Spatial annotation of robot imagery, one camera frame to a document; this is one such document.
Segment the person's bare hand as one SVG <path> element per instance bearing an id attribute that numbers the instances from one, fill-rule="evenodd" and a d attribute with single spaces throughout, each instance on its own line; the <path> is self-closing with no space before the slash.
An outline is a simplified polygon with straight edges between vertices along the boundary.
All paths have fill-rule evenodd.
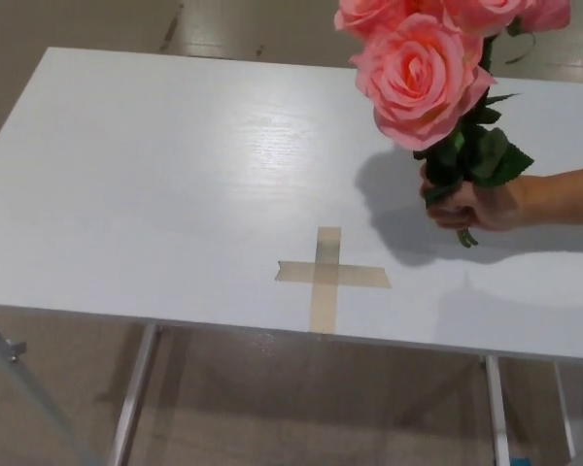
<path id="1" fill-rule="evenodd" d="M 491 188 L 464 182 L 444 200 L 428 207 L 427 214 L 444 229 L 475 227 L 505 232 L 523 225 L 525 194 L 519 179 Z"/>

